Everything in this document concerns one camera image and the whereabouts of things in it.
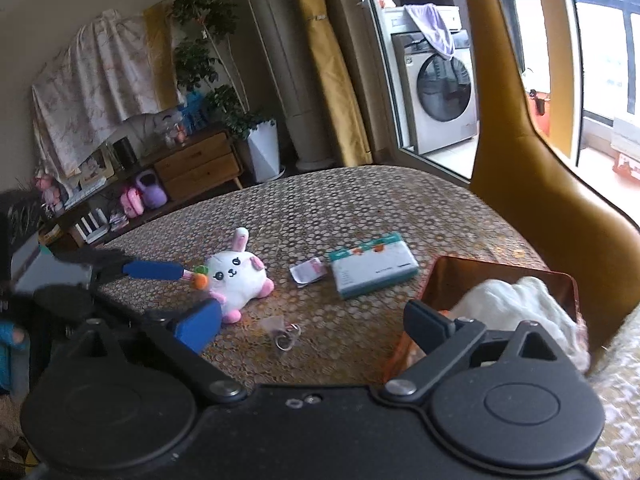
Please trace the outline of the white bunny plush toy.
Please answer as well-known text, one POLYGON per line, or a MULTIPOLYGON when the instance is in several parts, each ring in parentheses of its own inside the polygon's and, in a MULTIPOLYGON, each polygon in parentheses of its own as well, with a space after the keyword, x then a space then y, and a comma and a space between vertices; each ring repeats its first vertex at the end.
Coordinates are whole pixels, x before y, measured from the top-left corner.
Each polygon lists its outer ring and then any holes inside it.
POLYGON ((189 278, 195 289, 220 304, 224 324, 239 322, 242 309, 250 301, 266 298, 274 291, 265 263, 247 250, 249 238, 247 229, 237 228, 231 247, 210 256, 189 278))

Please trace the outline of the white fluffy cloth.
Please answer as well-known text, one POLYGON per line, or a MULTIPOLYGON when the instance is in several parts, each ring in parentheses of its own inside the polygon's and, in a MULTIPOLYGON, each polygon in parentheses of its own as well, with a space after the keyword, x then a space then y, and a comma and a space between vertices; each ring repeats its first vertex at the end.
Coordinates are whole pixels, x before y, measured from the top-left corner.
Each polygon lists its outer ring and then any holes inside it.
POLYGON ((523 321, 539 323, 578 370, 589 370, 585 323, 575 321, 539 278, 526 276, 515 284, 486 280, 469 290, 447 316, 480 321, 488 330, 515 330, 523 321))

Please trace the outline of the white pink paper tag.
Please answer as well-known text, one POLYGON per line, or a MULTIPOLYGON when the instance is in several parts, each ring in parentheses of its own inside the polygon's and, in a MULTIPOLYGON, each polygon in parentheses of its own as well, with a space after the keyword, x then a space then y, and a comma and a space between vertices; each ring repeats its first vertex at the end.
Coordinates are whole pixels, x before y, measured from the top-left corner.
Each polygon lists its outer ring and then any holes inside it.
POLYGON ((314 257, 291 266, 290 274, 297 287, 306 287, 322 280, 328 274, 328 271, 322 259, 314 257))

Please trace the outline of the red open box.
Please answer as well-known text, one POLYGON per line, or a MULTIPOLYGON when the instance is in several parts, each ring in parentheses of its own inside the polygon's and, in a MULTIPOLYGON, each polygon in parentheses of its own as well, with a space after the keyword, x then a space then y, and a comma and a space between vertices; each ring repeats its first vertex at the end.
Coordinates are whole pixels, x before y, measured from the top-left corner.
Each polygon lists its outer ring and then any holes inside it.
POLYGON ((450 320, 474 318, 490 330, 538 322, 578 370, 585 373, 590 367, 578 287, 565 273, 442 256, 433 264, 420 300, 450 320))

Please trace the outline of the purple kettlebell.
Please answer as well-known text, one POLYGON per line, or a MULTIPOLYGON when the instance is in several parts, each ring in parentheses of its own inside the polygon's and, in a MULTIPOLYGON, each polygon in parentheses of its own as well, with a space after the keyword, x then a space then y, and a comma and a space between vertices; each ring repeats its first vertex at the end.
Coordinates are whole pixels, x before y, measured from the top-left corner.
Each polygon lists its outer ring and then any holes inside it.
POLYGON ((146 208, 158 209, 167 204, 167 194, 160 184, 160 179, 152 169, 140 172, 134 180, 146 208))

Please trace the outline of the teal white tissue pack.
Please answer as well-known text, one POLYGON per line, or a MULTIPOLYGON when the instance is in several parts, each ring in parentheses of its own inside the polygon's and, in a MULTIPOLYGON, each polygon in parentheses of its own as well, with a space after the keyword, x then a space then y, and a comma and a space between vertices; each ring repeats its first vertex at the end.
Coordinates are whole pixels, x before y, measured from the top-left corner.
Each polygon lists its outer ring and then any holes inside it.
POLYGON ((358 297, 410 280, 420 269, 416 257, 399 233, 368 240, 328 255, 337 293, 358 297))

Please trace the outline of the white plant pot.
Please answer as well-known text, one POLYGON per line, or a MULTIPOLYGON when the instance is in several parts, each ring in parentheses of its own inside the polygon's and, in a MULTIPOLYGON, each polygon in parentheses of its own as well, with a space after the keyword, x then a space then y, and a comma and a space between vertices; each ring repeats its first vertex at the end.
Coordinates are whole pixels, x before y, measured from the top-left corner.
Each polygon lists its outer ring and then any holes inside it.
POLYGON ((256 183, 277 180, 284 174, 277 124, 273 120, 250 130, 250 134, 238 142, 238 151, 256 183))

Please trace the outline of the mustard leather chair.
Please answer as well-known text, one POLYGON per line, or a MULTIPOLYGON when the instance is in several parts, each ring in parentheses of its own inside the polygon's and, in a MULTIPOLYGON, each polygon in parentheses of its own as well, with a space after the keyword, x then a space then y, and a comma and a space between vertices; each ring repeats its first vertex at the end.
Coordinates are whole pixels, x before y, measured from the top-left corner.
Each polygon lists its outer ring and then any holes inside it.
POLYGON ((639 229, 577 177, 535 130, 499 0, 466 0, 480 143, 471 191, 548 267, 577 282, 592 354, 639 303, 639 229))

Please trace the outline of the floral cloth cover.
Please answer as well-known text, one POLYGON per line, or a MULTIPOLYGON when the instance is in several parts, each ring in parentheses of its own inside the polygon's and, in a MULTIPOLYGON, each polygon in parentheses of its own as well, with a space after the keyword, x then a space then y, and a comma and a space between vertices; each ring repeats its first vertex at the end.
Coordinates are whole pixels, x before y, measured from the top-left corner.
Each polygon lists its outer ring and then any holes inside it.
POLYGON ((170 4, 106 10, 81 26, 32 86, 38 174, 66 181, 131 117, 178 106, 170 4))

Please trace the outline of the white washing machine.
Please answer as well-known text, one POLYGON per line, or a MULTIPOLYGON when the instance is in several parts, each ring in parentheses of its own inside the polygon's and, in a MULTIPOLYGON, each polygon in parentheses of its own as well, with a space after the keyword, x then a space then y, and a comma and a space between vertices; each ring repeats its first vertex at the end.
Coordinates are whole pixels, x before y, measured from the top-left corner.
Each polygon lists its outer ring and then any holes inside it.
POLYGON ((477 134, 471 40, 464 29, 454 32, 452 39, 454 56, 447 60, 422 32, 392 37, 411 145, 420 155, 477 134))

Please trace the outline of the red white crate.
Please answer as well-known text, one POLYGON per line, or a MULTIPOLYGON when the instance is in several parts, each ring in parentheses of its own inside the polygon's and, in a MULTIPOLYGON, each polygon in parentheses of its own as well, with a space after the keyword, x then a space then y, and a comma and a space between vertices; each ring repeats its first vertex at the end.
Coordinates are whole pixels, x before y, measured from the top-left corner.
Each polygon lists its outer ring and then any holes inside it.
POLYGON ((640 181, 639 143, 626 136, 613 134, 611 148, 614 151, 613 171, 627 180, 640 181))

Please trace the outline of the green potted plant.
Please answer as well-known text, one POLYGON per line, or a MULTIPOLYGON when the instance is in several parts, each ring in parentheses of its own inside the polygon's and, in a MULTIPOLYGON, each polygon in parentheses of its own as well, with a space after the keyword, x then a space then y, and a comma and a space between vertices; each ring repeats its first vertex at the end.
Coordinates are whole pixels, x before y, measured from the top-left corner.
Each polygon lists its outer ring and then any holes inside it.
POLYGON ((238 17, 233 0, 171 0, 170 16, 186 33, 175 47, 178 88, 204 89, 203 104, 234 140, 244 141, 262 124, 276 121, 254 110, 232 52, 238 17))

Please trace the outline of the white standing air conditioner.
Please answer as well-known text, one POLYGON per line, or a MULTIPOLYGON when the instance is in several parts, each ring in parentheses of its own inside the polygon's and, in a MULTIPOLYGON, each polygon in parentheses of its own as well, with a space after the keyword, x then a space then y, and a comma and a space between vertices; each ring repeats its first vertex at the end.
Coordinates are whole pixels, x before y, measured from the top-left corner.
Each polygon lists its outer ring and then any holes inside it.
POLYGON ((296 0, 247 0, 303 172, 334 165, 314 64, 296 0))

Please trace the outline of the purple cloth on washer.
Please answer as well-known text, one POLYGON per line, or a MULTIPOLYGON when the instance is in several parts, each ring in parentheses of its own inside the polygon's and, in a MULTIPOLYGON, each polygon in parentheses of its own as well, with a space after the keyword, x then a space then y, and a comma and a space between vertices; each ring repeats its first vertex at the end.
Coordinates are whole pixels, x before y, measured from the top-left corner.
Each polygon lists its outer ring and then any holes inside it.
POLYGON ((406 4, 404 9, 426 41, 442 58, 450 61, 454 57, 454 38, 437 6, 433 3, 406 4))

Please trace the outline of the yellow curtain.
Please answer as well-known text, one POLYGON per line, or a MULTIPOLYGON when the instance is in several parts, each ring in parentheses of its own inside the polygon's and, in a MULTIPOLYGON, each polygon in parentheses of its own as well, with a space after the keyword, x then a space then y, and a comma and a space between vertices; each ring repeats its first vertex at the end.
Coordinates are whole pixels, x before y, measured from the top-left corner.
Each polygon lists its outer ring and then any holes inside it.
POLYGON ((373 162, 366 129, 326 0, 298 0, 335 142, 347 167, 373 162))

